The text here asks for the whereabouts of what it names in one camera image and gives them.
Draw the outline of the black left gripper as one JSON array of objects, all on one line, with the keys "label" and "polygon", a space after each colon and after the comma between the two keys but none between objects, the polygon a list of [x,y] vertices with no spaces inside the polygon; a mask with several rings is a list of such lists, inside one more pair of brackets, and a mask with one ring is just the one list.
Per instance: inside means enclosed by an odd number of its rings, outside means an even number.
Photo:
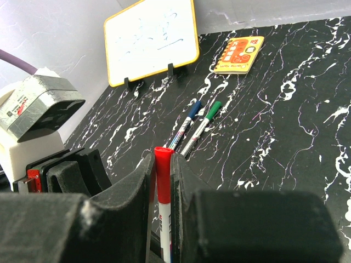
[{"label": "black left gripper", "polygon": [[1,262],[148,261],[153,155],[111,186],[99,150],[62,150],[12,187],[1,194]]}]

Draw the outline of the red-tipped white pen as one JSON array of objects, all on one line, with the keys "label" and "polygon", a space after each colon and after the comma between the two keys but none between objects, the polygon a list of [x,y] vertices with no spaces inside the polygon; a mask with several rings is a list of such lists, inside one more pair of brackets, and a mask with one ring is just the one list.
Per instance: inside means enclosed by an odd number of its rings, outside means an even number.
[{"label": "red-tipped white pen", "polygon": [[171,204],[158,204],[160,219],[160,246],[164,262],[172,262],[171,252]]}]

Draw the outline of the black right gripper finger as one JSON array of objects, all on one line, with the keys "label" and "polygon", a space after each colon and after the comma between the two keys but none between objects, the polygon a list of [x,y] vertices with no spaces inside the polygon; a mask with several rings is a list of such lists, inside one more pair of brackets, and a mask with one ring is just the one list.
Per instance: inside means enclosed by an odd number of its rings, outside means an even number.
[{"label": "black right gripper finger", "polygon": [[299,191],[215,190],[171,158],[174,262],[339,262],[343,245],[321,199]]}]

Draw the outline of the blue-tipped white pen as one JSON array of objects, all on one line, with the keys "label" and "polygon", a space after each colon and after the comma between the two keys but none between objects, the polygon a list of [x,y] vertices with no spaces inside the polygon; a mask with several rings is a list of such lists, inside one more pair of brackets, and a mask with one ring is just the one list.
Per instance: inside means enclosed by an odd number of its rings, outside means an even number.
[{"label": "blue-tipped white pen", "polygon": [[198,113],[199,109],[201,108],[201,101],[198,100],[197,102],[194,103],[193,107],[191,108],[188,116],[186,117],[185,121],[183,124],[180,126],[179,130],[177,131],[175,137],[173,138],[169,148],[172,150],[175,150],[178,142],[182,138],[183,134],[185,133],[188,125],[192,121],[192,119],[195,117],[195,115]]}]

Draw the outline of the red pen cap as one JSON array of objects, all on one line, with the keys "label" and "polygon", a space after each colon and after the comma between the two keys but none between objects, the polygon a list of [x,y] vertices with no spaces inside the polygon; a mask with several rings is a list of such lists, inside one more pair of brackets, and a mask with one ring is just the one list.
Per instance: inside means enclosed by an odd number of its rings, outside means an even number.
[{"label": "red pen cap", "polygon": [[171,156],[173,149],[166,147],[155,147],[156,181],[158,202],[168,204],[171,202]]}]

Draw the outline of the green-tipped white pen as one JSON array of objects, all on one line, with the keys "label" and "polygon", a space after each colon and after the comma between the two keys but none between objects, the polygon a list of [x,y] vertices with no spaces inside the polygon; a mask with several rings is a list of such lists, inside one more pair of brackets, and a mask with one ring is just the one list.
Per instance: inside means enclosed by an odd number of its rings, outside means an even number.
[{"label": "green-tipped white pen", "polygon": [[204,118],[204,120],[202,121],[200,126],[196,129],[196,131],[192,135],[191,139],[188,141],[188,143],[185,145],[185,147],[181,151],[180,154],[182,156],[186,157],[188,155],[188,153],[190,152],[192,147],[195,145],[195,142],[197,142],[197,140],[200,138],[200,136],[203,133],[203,131],[205,130],[206,126],[213,119],[213,117],[215,116],[215,114],[217,113],[217,111],[220,109],[221,106],[222,106],[222,103],[220,101],[216,101],[213,104],[213,106],[209,110],[208,114],[206,115],[206,117]]}]

